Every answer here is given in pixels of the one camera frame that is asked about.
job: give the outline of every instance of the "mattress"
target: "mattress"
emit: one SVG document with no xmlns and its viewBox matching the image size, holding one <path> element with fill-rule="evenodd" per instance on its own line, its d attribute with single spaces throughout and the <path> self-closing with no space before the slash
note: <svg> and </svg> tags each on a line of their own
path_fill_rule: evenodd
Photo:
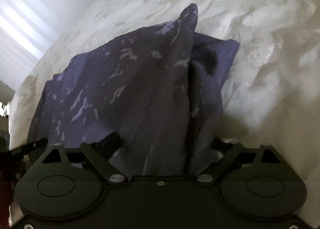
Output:
<svg viewBox="0 0 320 229">
<path fill-rule="evenodd" d="M 320 225 L 320 0 L 97 0 L 16 91 L 10 147 L 26 142 L 44 84 L 77 54 L 144 26 L 175 20 L 190 3 L 196 31 L 240 43 L 223 89 L 219 136 L 272 144 L 305 181 L 301 218 Z"/>
</svg>

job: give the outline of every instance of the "circular joint cover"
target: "circular joint cover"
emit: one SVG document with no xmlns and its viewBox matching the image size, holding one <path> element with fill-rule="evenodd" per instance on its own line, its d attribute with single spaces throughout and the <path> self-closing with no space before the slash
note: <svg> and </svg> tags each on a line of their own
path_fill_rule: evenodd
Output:
<svg viewBox="0 0 320 229">
<path fill-rule="evenodd" d="M 220 194 L 237 212 L 257 220 L 278 220 L 296 214 L 307 189 L 291 168 L 260 163 L 235 170 L 223 179 Z"/>
<path fill-rule="evenodd" d="M 46 219 L 74 217 L 91 207 L 102 192 L 98 177 L 71 164 L 41 164 L 27 172 L 15 190 L 21 208 Z"/>
</svg>

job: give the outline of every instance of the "folded cloth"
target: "folded cloth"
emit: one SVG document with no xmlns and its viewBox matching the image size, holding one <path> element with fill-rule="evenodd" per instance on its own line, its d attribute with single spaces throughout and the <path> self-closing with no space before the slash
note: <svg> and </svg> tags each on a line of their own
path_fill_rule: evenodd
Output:
<svg viewBox="0 0 320 229">
<path fill-rule="evenodd" d="M 124 143 L 109 162 L 129 177 L 196 174 L 216 162 L 220 91 L 239 43 L 195 33 L 197 19 L 191 4 L 176 21 L 75 56 L 46 83 L 27 142 L 79 147 L 116 131 Z"/>
</svg>

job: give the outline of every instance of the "purple fabric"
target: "purple fabric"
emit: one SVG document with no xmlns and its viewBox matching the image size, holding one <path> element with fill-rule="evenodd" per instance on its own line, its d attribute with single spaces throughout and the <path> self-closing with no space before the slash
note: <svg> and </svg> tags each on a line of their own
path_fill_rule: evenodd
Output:
<svg viewBox="0 0 320 229">
<path fill-rule="evenodd" d="M 46 83 L 28 142 L 79 147 L 116 131 L 124 145 L 109 161 L 127 176 L 194 175 L 217 161 L 221 88 L 239 43 L 195 33 L 197 19 L 191 4 L 176 21 L 75 56 Z"/>
</svg>

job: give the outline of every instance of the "screw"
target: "screw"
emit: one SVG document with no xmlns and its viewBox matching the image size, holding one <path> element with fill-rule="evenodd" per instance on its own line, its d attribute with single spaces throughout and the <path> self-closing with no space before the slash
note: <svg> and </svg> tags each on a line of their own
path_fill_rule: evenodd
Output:
<svg viewBox="0 0 320 229">
<path fill-rule="evenodd" d="M 164 182 L 164 181 L 158 181 L 158 182 L 157 182 L 157 185 L 158 185 L 158 186 L 164 186 L 164 185 L 165 185 L 165 182 Z"/>
<path fill-rule="evenodd" d="M 23 229 L 34 229 L 32 225 L 26 224 Z"/>
<path fill-rule="evenodd" d="M 114 174 L 109 177 L 109 180 L 113 183 L 120 183 L 125 180 L 125 177 L 124 175 L 121 175 L 121 174 Z"/>
<path fill-rule="evenodd" d="M 202 183 L 209 183 L 213 180 L 213 177 L 209 174 L 201 174 L 197 177 L 198 181 L 199 182 L 202 182 Z"/>
</svg>

